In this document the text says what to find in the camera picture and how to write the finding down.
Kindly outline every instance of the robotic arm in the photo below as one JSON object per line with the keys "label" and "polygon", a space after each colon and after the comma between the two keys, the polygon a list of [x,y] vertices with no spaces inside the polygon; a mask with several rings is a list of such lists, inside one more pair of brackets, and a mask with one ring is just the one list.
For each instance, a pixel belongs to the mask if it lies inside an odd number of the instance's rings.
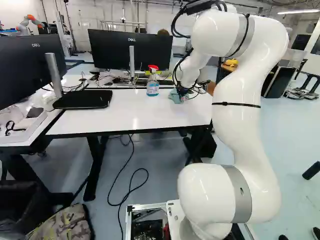
{"label": "robotic arm", "polygon": [[15,29],[18,32],[21,32],[21,36],[27,36],[29,35],[29,31],[27,26],[29,25],[29,21],[31,21],[33,24],[37,25],[38,28],[44,28],[45,25],[37,20],[34,16],[28,14],[24,16],[24,20],[18,24],[18,26],[15,27]]}
{"label": "robotic arm", "polygon": [[191,88],[211,56],[237,57],[237,70],[215,88],[212,122],[234,153],[234,165],[195,163],[178,177],[181,207],[202,240],[223,239],[231,223],[262,223],[281,207],[281,191],[260,134],[260,98],[269,71],[285,54],[288,34],[277,20],[210,8],[196,20],[194,50],[176,66],[178,91]]}

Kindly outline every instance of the floor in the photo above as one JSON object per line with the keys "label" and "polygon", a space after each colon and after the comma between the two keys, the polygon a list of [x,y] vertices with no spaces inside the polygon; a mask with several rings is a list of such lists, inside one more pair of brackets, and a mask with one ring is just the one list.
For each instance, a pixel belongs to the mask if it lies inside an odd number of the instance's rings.
{"label": "floor", "polygon": [[[79,65],[69,70],[76,74]],[[298,77],[302,85],[306,76]],[[291,100],[287,98],[261,100],[261,138],[267,156],[278,177],[282,190],[282,208],[271,222],[253,225],[259,240],[277,240],[285,234],[290,240],[312,240],[312,227],[320,228],[320,174],[304,180],[302,173],[320,153],[320,100]],[[233,153],[213,135],[217,150],[213,164],[232,164]],[[110,200],[119,202],[128,191],[132,173],[138,168],[149,171],[146,184],[133,192],[120,211],[121,224],[125,227],[125,206],[151,204],[177,199],[177,176],[184,167],[187,151],[177,132],[136,134],[134,155],[120,175]],[[117,221],[117,207],[107,203],[111,184],[132,152],[132,146],[123,146],[119,139],[108,142],[96,191],[96,199],[86,203],[97,240],[121,239]],[[56,139],[47,148],[48,156],[28,156],[27,161],[46,186],[53,192],[75,192],[89,173],[92,158],[85,138]],[[145,180],[144,173],[137,174],[133,182]],[[81,202],[82,193],[76,201]]]}

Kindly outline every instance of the white desk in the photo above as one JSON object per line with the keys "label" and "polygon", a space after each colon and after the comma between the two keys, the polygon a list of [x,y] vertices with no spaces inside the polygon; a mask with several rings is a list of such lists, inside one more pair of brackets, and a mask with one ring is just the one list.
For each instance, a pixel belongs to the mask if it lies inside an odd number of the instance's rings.
{"label": "white desk", "polygon": [[[79,79],[81,78],[81,75],[65,75],[61,82],[65,87],[72,87],[78,85],[80,83]],[[49,85],[46,85],[44,88],[52,90]],[[30,107],[43,107],[41,98],[46,94],[48,94],[47,91],[39,89],[35,94],[29,97],[28,101],[16,105],[26,114]],[[63,111],[59,109],[48,112],[47,118],[26,141],[0,143],[0,160],[2,161],[2,167],[7,169],[17,181],[38,182],[47,193],[48,199],[50,199],[52,205],[70,204],[73,199],[73,194],[71,192],[51,193],[21,154],[34,153],[34,151],[42,151],[45,149],[50,143],[50,139],[45,137],[45,133],[62,113]]]}
{"label": "white desk", "polygon": [[212,97],[209,94],[199,94],[184,104],[174,104],[168,98],[170,91],[171,89],[160,89],[158,96],[150,97],[145,89],[113,89],[109,107],[67,110],[46,135],[68,138],[90,133],[119,133],[210,124]]}
{"label": "white desk", "polygon": [[[63,80],[61,81],[64,87],[72,87],[78,85],[79,79],[81,79],[81,75],[65,75]],[[44,87],[45,89],[52,90],[49,85]],[[41,98],[43,95],[48,94],[47,91],[43,89],[39,89],[36,91],[35,94],[29,97],[28,101],[15,104],[18,106],[22,112],[25,114],[28,112],[27,110],[31,107],[43,107]],[[29,137],[26,141],[19,141],[19,142],[11,142],[11,143],[0,143],[0,149],[6,147],[28,147],[30,146],[38,137],[39,135],[55,120],[56,117],[61,113],[62,110],[55,109],[53,111],[47,112],[46,119],[39,125],[39,127],[34,131],[34,133]]]}

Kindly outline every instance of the power cord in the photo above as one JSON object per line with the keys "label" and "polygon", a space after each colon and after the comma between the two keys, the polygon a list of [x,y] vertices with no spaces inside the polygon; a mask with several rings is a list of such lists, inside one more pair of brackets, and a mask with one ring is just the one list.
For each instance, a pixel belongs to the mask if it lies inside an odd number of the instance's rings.
{"label": "power cord", "polygon": [[[135,170],[134,173],[131,175],[128,192],[124,195],[124,197],[122,198],[122,200],[121,200],[119,203],[111,203],[111,202],[110,202],[110,200],[109,200],[109,198],[110,198],[110,193],[111,193],[111,191],[112,191],[112,189],[113,189],[113,187],[114,187],[114,185],[115,185],[115,183],[116,183],[116,181],[117,181],[120,173],[121,173],[121,172],[125,169],[125,167],[128,165],[129,161],[131,160],[131,158],[132,158],[132,156],[134,155],[134,152],[135,152],[135,144],[134,144],[134,142],[132,141],[131,136],[130,136],[129,134],[128,134],[128,136],[129,136],[129,143],[132,143],[132,153],[131,153],[129,159],[125,162],[125,164],[123,165],[123,167],[121,168],[121,170],[120,170],[120,171],[118,172],[118,174],[116,175],[116,177],[115,177],[115,179],[114,179],[114,181],[113,181],[113,183],[112,183],[112,185],[111,185],[111,188],[110,188],[110,190],[109,190],[108,196],[107,196],[107,202],[108,202],[108,204],[109,204],[110,206],[113,206],[113,207],[118,207],[117,217],[118,217],[119,227],[120,227],[120,230],[121,230],[121,240],[124,240],[124,230],[123,230],[123,228],[122,228],[122,226],[121,226],[121,221],[120,221],[120,209],[121,209],[121,206],[122,206],[122,204],[128,199],[129,195],[130,195],[133,191],[141,188],[141,187],[147,182],[147,180],[148,180],[148,178],[149,178],[149,172],[148,172],[148,170],[146,170],[145,168],[138,168],[138,169]],[[132,186],[131,186],[131,185],[132,185],[132,180],[133,180],[135,174],[136,174],[137,172],[139,172],[139,171],[144,171],[144,172],[146,172],[146,179],[145,179],[145,181],[144,181],[143,183],[141,183],[140,185],[138,185],[138,186],[136,186],[135,188],[131,189],[131,187],[132,187]]]}

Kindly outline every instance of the pipe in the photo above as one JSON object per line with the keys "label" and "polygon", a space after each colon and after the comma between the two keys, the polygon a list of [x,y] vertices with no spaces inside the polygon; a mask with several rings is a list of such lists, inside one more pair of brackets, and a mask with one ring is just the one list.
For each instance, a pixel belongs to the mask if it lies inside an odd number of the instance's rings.
{"label": "pipe", "polygon": [[43,1],[43,0],[41,0],[41,4],[42,4],[42,8],[43,8],[43,13],[44,13],[45,21],[46,21],[47,24],[49,24],[49,23],[48,23],[47,14],[46,14],[46,10],[45,10],[44,1]]}
{"label": "pipe", "polygon": [[75,39],[75,35],[74,35],[74,30],[73,30],[73,28],[72,28],[72,26],[71,26],[71,22],[70,22],[70,16],[69,16],[69,11],[68,11],[68,5],[67,5],[67,3],[66,3],[66,2],[64,3],[64,5],[65,5],[66,17],[68,18],[68,23],[69,23],[70,33],[71,33],[71,37],[72,37],[73,50],[74,50],[75,52],[77,52],[77,51],[78,51],[78,49],[77,49],[77,45],[76,45],[76,39]]}
{"label": "pipe", "polygon": [[[133,0],[130,0],[130,4],[131,4],[131,19],[132,19],[132,22],[135,22],[136,13],[135,13],[135,6],[134,6]],[[132,32],[135,32],[135,25],[133,23],[132,23]]]}

